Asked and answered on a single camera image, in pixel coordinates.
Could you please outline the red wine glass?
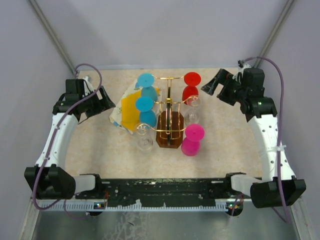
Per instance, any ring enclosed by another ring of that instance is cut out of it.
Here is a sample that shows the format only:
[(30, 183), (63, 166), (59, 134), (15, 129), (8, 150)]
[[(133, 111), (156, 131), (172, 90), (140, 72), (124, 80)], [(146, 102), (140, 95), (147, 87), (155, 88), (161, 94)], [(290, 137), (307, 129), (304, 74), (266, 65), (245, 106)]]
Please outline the red wine glass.
[(201, 83), (201, 76), (197, 72), (188, 72), (183, 79), (186, 87), (182, 92), (182, 100), (185, 101), (190, 96), (198, 96), (197, 86)]

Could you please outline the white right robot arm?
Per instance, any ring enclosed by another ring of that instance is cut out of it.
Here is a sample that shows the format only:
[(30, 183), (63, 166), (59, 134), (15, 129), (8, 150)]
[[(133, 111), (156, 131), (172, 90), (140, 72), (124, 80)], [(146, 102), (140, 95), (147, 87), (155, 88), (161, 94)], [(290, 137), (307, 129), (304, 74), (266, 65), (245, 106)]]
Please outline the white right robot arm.
[(280, 117), (274, 100), (264, 95), (264, 80), (265, 73), (259, 68), (243, 67), (236, 74), (221, 68), (201, 89), (213, 95), (217, 86), (222, 85), (217, 98), (231, 106), (240, 104), (262, 160), (261, 179), (242, 172), (226, 174), (224, 194), (229, 198), (239, 193), (249, 196), (256, 208), (291, 206), (306, 190), (306, 183), (296, 178), (285, 145), (278, 142)]

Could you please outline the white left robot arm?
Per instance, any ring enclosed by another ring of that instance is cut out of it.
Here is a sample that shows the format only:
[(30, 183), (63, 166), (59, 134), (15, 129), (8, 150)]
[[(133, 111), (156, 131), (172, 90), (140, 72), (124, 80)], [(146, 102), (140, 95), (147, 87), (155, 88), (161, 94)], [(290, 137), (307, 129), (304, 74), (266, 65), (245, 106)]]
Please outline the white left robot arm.
[(103, 195), (104, 186), (97, 174), (71, 176), (64, 168), (71, 137), (81, 116), (90, 118), (114, 107), (102, 85), (95, 90), (87, 78), (65, 81), (65, 93), (53, 106), (44, 149), (35, 166), (24, 171), (34, 199), (68, 200), (82, 192), (95, 199)]

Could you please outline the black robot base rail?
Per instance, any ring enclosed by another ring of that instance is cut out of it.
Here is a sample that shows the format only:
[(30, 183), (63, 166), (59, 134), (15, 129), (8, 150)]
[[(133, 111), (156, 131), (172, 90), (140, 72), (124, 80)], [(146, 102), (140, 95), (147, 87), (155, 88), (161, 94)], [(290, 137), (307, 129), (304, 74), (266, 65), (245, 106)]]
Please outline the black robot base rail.
[(239, 216), (248, 196), (226, 187), (223, 178), (100, 178), (76, 194), (95, 200), (93, 214), (107, 211), (225, 212)]

